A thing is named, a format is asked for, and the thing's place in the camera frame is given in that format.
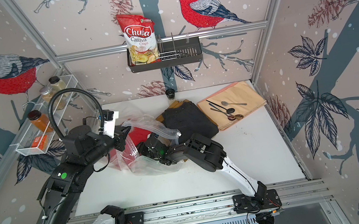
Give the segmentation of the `red trousers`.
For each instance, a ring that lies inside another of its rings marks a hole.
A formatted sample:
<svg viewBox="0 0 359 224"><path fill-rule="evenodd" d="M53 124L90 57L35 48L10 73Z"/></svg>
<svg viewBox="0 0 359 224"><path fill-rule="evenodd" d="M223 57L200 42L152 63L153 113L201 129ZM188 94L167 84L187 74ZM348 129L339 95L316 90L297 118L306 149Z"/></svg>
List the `red trousers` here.
<svg viewBox="0 0 359 224"><path fill-rule="evenodd" d="M146 142L150 134L150 131L134 127L126 139L125 149L122 152L115 149L111 150L110 163L120 169L123 168L123 165L130 165L139 157L138 146L142 142Z"/></svg>

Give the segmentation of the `clear plastic vacuum bag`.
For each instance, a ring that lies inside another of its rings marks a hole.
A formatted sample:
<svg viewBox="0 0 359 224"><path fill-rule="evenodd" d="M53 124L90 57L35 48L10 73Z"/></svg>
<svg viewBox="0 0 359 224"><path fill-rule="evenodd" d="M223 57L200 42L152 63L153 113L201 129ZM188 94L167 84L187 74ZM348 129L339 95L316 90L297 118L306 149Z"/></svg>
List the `clear plastic vacuum bag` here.
<svg viewBox="0 0 359 224"><path fill-rule="evenodd" d="M108 166L136 176L156 176L178 172L183 161L169 160L182 136L177 129L167 128L155 117L130 102L119 103L112 110L119 112L116 124L130 127L123 151L111 150Z"/></svg>

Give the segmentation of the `black trousers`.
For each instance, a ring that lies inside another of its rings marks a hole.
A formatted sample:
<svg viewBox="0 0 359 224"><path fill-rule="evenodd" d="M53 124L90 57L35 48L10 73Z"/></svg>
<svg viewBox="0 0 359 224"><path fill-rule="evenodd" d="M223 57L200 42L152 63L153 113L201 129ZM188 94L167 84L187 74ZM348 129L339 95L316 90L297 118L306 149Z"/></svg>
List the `black trousers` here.
<svg viewBox="0 0 359 224"><path fill-rule="evenodd" d="M218 126L192 102L185 102L181 107L167 110L163 124L166 128L179 130L179 143L185 143L193 134L213 138L218 132Z"/></svg>

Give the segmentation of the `brown trousers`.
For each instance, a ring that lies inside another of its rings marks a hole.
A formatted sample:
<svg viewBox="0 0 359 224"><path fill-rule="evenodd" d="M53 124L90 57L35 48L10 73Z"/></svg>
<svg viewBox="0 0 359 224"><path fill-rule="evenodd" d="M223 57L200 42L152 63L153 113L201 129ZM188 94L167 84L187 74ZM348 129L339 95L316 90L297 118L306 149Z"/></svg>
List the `brown trousers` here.
<svg viewBox="0 0 359 224"><path fill-rule="evenodd" d="M171 105L169 105L169 107L167 109L165 109L157 118L156 120L159 121L159 122L164 122L165 120L165 117L164 117L164 114L167 110L170 110L170 109L176 109L178 107L181 107L185 102L190 102L190 100L183 100L183 101L174 101Z"/></svg>

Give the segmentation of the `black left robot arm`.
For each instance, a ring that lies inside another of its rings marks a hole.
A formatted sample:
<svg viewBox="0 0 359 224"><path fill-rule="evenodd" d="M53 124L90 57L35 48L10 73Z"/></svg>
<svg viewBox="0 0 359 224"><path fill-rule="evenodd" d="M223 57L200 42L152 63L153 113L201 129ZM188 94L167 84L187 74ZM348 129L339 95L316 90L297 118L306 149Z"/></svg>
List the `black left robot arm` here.
<svg viewBox="0 0 359 224"><path fill-rule="evenodd" d="M62 138L63 161L46 180L37 198L42 214L36 224L67 224L72 209L95 172L94 165L112 149L124 150L130 127L114 128L114 136L77 126Z"/></svg>

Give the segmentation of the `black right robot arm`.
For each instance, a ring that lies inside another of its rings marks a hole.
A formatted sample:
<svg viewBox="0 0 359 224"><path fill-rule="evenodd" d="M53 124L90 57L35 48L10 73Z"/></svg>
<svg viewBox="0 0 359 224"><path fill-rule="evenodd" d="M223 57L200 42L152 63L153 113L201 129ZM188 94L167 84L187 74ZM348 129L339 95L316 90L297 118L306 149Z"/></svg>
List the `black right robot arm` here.
<svg viewBox="0 0 359 224"><path fill-rule="evenodd" d="M189 140L177 145L166 146L152 134L137 147L140 155L155 160L164 166L176 165L184 160L191 160L208 172L220 171L238 185L245 198L250 202L263 205L267 187L253 179L231 161L224 148L218 142L201 134L194 133Z"/></svg>

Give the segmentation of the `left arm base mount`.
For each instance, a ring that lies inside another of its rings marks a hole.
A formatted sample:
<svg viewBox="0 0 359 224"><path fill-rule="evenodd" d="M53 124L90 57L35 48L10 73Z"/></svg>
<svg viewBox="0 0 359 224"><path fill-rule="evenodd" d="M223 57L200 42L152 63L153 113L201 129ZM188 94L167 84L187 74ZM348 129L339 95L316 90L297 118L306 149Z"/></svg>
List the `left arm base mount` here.
<svg viewBox="0 0 359 224"><path fill-rule="evenodd" d="M115 224L144 224L144 212L118 215Z"/></svg>

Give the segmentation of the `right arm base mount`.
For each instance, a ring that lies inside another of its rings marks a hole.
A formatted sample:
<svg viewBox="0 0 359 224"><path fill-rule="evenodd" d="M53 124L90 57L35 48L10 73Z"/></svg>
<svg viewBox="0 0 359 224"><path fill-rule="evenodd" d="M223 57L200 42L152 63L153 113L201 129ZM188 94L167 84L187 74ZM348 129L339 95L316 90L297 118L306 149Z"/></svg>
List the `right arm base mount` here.
<svg viewBox="0 0 359 224"><path fill-rule="evenodd" d="M267 190L263 202L259 202L255 197L248 197L243 194L233 196L234 211L237 214L255 213L261 210L280 208L282 202L275 189Z"/></svg>

